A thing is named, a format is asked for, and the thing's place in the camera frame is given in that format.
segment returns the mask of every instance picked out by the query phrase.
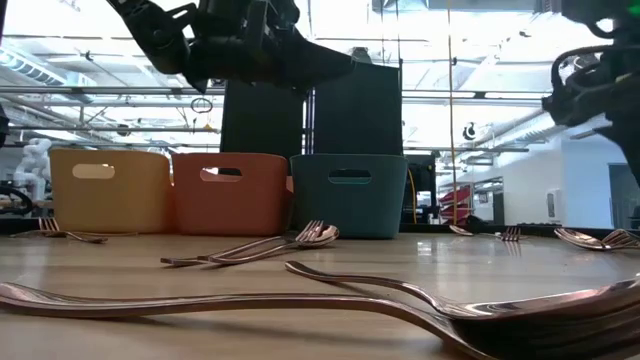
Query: table surface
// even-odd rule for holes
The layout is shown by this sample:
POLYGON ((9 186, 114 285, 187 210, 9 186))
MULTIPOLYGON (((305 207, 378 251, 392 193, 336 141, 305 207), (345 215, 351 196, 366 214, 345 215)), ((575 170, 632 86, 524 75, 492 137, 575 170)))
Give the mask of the table surface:
MULTIPOLYGON (((163 256, 212 253, 247 239, 180 236, 0 238, 0 281, 68 295, 139 298, 224 293, 353 293, 290 274, 284 260, 319 270, 402 279, 461 302, 505 301, 594 288, 638 273, 638 253, 587 252, 555 239, 507 246, 490 238, 401 234, 339 240, 235 267, 170 269, 163 256)), ((366 287, 419 304, 404 294, 366 287)), ((383 315, 334 310, 244 310, 120 321, 49 319, 0 312, 2 359, 466 359, 441 341, 383 315)))

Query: silverware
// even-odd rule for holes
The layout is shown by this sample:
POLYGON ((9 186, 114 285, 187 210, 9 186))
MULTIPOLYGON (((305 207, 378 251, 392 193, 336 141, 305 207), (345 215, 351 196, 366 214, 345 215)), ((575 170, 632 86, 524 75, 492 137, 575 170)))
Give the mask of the silverware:
POLYGON ((587 250, 613 251, 640 249, 640 240, 635 235, 621 229, 613 231, 602 240, 565 228, 556 229, 555 234, 561 240, 587 250))
MULTIPOLYGON (((291 238, 288 236, 276 236, 276 237, 272 237, 272 238, 268 238, 268 239, 260 239, 260 240, 256 240, 253 242, 250 242, 248 244, 244 244, 241 246, 237 246, 235 248, 232 249, 228 249, 228 250, 224 250, 224 251, 220 251, 217 253, 213 253, 213 254, 209 254, 209 255, 203 255, 203 256, 196 256, 196 257, 188 257, 188 258, 162 258, 160 259, 160 262, 164 263, 164 264, 169 264, 169 265, 173 265, 173 266, 180 266, 180 267, 185 267, 185 266, 195 266, 195 265, 202 265, 208 262, 214 262, 214 263, 228 263, 228 264, 232 264, 234 261, 238 261, 239 259, 237 258, 232 258, 235 255, 238 255, 240 253, 243 253, 247 250, 251 250, 253 248, 257 248, 260 246, 263 246, 265 244, 268 244, 270 242, 273 241, 284 241, 285 245, 287 244, 294 244, 297 245, 297 247, 301 247, 301 248, 305 248, 305 246, 308 247, 321 247, 324 245, 327 245, 329 242, 335 240, 338 235, 338 229, 336 227, 330 226, 328 227, 326 230, 323 230, 323 226, 322 226, 322 221, 311 221, 307 224, 307 226, 300 232, 300 234, 298 234, 298 236, 296 236, 295 238, 291 238), (317 230, 320 229, 322 231, 322 233, 318 236, 316 235, 316 238, 311 238, 311 235, 317 230), (219 261, 210 261, 209 259, 219 259, 219 261)), ((262 255, 264 257, 269 256, 279 250, 282 249, 278 249, 278 247, 274 247, 271 248, 267 251, 271 251, 269 253, 262 253, 262 255)))
POLYGON ((309 223, 307 227, 298 235, 293 242, 272 247, 254 254, 245 255, 243 257, 227 257, 227 256, 199 256, 198 259, 223 265, 244 264, 251 261, 265 259, 274 256, 276 253, 288 249, 318 249, 335 241, 340 235, 340 231, 335 226, 324 228, 322 221, 309 223))
MULTIPOLYGON (((244 309, 336 309, 379 313, 414 324, 475 359, 583 359, 625 351, 640 336, 628 324, 579 335, 582 327, 533 328, 528 324, 478 326, 451 321, 397 301, 357 295, 249 294, 149 299, 64 296, 21 285, 0 284, 0 306, 48 317, 108 319, 244 309)), ((636 319, 640 316, 636 309, 636 319)))
POLYGON ((479 233, 479 234, 474 234, 470 231, 467 231, 459 226, 456 225, 449 225, 449 229, 451 229, 451 231, 453 231, 454 233, 458 234, 458 235, 462 235, 462 236, 476 236, 476 235, 486 235, 486 236, 493 236, 493 237, 497 237, 499 239, 501 239, 502 241, 520 241, 523 239, 526 239, 526 236, 522 236, 522 229, 520 227, 517 226, 510 226, 507 227, 507 230, 504 233, 495 233, 495 234, 489 234, 489 233, 479 233))
POLYGON ((505 232, 500 234, 500 240, 506 241, 506 242, 509 242, 509 241, 518 242, 520 241, 521 235, 522 235, 522 229, 520 229, 517 226, 510 226, 507 228, 505 232))
POLYGON ((566 319, 584 319, 606 314, 625 306, 640 304, 640 278, 622 281, 595 290, 576 291, 567 294, 535 299, 493 302, 455 303, 444 297, 430 295, 424 289, 404 281, 383 277, 329 274, 314 270, 297 261, 288 261, 286 269, 296 275, 328 283, 359 283, 377 285, 402 291, 416 297, 451 319, 474 322, 514 321, 541 319, 543 316, 561 316, 566 319))
POLYGON ((40 230, 27 231, 20 234, 11 235, 14 238, 28 237, 28 236, 45 236, 45 237, 66 237, 73 240, 86 242, 90 244, 104 244, 109 239, 107 236, 134 236, 137 233, 130 234, 96 234, 87 232, 70 232, 60 230, 60 226, 55 218, 39 218, 38 226, 40 230))

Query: cable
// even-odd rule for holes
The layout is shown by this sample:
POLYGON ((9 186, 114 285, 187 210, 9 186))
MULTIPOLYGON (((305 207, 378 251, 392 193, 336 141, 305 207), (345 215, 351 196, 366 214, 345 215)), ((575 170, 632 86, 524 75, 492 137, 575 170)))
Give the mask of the cable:
POLYGON ((447 23, 449 24, 449 129, 451 138, 451 162, 453 163, 453 224, 458 224, 458 178, 456 174, 456 146, 453 140, 453 39, 451 36, 452 0, 447 0, 447 23))
POLYGON ((416 184, 413 182, 413 174, 411 173, 411 169, 409 170, 409 181, 411 182, 411 197, 413 198, 413 223, 418 223, 418 215, 416 214, 417 206, 416 206, 416 197, 418 197, 418 193, 416 192, 416 184))

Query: black panel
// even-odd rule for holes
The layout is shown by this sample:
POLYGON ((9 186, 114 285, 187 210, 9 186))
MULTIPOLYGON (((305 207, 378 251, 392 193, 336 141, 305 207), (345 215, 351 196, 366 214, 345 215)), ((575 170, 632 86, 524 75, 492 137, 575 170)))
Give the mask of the black panel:
POLYGON ((397 68, 359 63, 316 88, 314 153, 402 155, 397 68))
POLYGON ((302 153, 304 98, 269 84, 230 81, 222 121, 221 152, 302 153))

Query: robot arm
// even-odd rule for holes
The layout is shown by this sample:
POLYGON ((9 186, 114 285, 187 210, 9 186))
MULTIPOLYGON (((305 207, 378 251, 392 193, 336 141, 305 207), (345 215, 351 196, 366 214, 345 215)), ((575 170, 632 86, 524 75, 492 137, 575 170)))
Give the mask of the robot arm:
POLYGON ((553 93, 543 107, 558 125, 577 126, 604 113, 611 126, 594 129, 620 146, 640 184, 640 3, 631 0, 563 0, 562 14, 585 24, 597 37, 613 45, 568 51, 551 69, 553 93), (598 27, 612 19, 614 30, 598 27), (602 54, 598 59, 595 54, 602 54), (581 68, 563 81, 559 69, 582 57, 581 68))
POLYGON ((306 92, 348 74, 350 56, 305 40, 293 0, 200 0, 164 11, 149 0, 107 0, 153 66, 183 74, 204 93, 209 79, 268 82, 306 92), (183 29, 191 26, 194 39, 183 29))

